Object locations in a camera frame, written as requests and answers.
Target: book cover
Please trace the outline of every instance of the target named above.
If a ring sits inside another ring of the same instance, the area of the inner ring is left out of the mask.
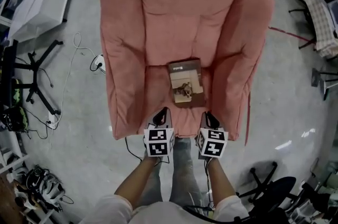
[[[203,107],[200,60],[173,62],[168,67],[175,104],[182,108]]]

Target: white cable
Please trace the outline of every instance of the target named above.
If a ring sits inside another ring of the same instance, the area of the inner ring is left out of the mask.
[[[80,41],[79,41],[79,44],[78,44],[78,45],[75,45],[75,36],[76,36],[77,34],[80,36]],[[74,36],[73,36],[73,46],[74,46],[77,50],[78,50],[78,49],[88,49],[88,50],[90,50],[90,52],[93,54],[93,56],[96,57],[95,53],[94,53],[90,48],[80,48],[80,47],[79,47],[80,44],[81,44],[81,33],[80,33],[80,32],[77,32],[77,33],[75,33]]]
[[[76,35],[79,35],[80,36],[80,41],[79,41],[79,44],[78,45],[75,45],[75,36]],[[73,59],[75,57],[75,53],[77,52],[78,49],[88,49],[90,50],[90,52],[94,55],[94,57],[96,56],[95,53],[90,49],[90,48],[80,48],[80,44],[81,44],[81,33],[80,32],[76,32],[73,36],[73,45],[74,47],[76,48],[75,51],[74,51],[74,54],[72,56],[72,59],[70,60],[70,64],[69,64],[69,70],[68,70],[68,74],[67,74],[67,77],[65,79],[65,82],[64,82],[64,86],[63,86],[63,90],[62,90],[62,97],[61,97],[61,114],[60,114],[60,117],[59,119],[57,120],[57,122],[54,124],[54,126],[56,127],[58,125],[58,123],[60,122],[61,120],[61,117],[62,117],[62,114],[63,114],[63,96],[64,96],[64,91],[65,91],[65,87],[67,85],[67,81],[68,81],[68,78],[70,76],[70,70],[71,70],[71,67],[72,67],[72,63],[73,63]]]

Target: power strip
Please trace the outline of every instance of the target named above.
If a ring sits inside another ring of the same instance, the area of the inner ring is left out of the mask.
[[[48,119],[50,121],[50,123],[46,123],[51,129],[56,129],[56,127],[58,126],[58,119],[52,115],[50,112],[48,112]]]
[[[95,65],[98,67],[99,63],[101,63],[102,65],[99,67],[101,69],[101,71],[106,74],[106,65],[105,65],[105,60],[104,60],[104,56],[98,55],[96,60],[95,60]]]

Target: person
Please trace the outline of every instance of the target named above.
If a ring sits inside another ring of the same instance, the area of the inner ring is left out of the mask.
[[[115,194],[101,198],[80,224],[207,223],[182,208],[186,205],[203,206],[193,174],[190,150],[190,138],[175,139],[173,184],[168,202],[163,201],[161,196],[161,163],[156,165],[157,157],[145,155]],[[248,211],[236,196],[217,158],[209,161],[208,172],[215,206],[213,219],[234,221],[235,217],[248,217]]]

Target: white sleeve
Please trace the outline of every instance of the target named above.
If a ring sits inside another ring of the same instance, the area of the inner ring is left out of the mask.
[[[109,195],[101,198],[80,224],[127,224],[132,212],[129,201],[118,195]]]
[[[230,222],[235,217],[245,218],[249,213],[237,196],[230,196],[217,204],[214,220]]]

